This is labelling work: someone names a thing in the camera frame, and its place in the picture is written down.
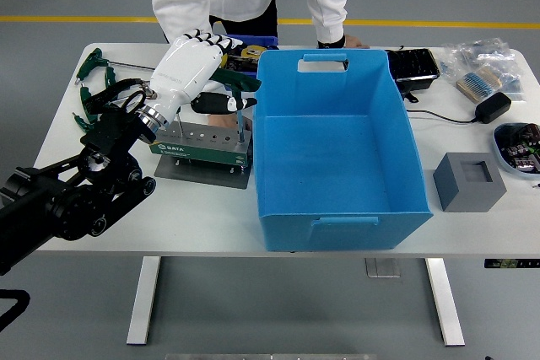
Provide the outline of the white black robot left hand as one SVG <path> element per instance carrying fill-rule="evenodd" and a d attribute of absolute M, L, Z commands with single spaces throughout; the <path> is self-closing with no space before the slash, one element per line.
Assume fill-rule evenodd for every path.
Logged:
<path fill-rule="evenodd" d="M 210 80 L 241 92 L 257 91 L 261 86 L 259 80 L 230 70 L 219 71 L 222 57 L 241 44 L 241 40 L 201 30 L 173 40 L 149 81 L 157 98 L 141 111 L 160 126 L 168 126 L 178 109 L 190 104 Z"/>

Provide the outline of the person's right hand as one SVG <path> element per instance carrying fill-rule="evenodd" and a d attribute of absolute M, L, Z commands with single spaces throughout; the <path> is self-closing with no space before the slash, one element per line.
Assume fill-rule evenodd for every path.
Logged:
<path fill-rule="evenodd" d="M 228 114 L 228 115 L 209 115 L 208 124 L 210 126 L 220 126 L 226 128 L 238 128 L 239 118 L 237 114 Z M 243 127 L 250 131 L 252 128 L 252 120 L 248 117 L 242 118 Z"/>

